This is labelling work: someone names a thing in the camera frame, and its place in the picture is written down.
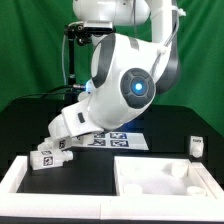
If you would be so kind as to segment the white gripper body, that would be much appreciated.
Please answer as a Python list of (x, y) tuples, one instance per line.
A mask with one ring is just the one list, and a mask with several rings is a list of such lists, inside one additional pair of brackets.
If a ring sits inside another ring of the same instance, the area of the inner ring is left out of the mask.
[(110, 130), (110, 109), (108, 97), (99, 92), (83, 92), (78, 95), (77, 103), (64, 107), (51, 121), (48, 126), (50, 137), (59, 140)]

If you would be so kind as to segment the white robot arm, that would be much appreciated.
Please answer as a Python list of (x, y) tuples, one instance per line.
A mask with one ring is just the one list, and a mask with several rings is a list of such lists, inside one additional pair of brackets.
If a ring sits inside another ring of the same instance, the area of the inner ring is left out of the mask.
[(177, 30), (184, 11), (176, 0), (146, 0), (152, 40), (111, 33), (94, 49), (91, 79), (79, 101), (49, 124), (54, 140), (110, 132), (135, 119), (179, 76)]

